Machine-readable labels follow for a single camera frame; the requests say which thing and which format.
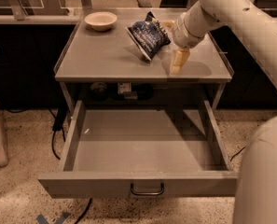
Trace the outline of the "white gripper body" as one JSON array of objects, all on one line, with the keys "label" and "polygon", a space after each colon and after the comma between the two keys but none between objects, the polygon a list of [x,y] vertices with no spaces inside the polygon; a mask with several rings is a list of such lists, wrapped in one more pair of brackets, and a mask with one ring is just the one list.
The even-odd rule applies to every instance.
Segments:
[{"label": "white gripper body", "polygon": [[196,37],[188,31],[185,24],[186,14],[182,13],[172,26],[173,42],[181,49],[193,49],[204,37]]}]

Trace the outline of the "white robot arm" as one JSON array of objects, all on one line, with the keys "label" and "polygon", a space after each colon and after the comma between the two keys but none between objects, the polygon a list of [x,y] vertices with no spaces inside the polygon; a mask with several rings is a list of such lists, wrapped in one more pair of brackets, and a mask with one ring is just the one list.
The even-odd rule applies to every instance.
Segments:
[{"label": "white robot arm", "polygon": [[[227,25],[277,90],[277,20],[254,0],[198,0],[173,24],[173,42],[181,50]],[[233,224],[277,224],[277,117],[250,139],[240,166]]]}]

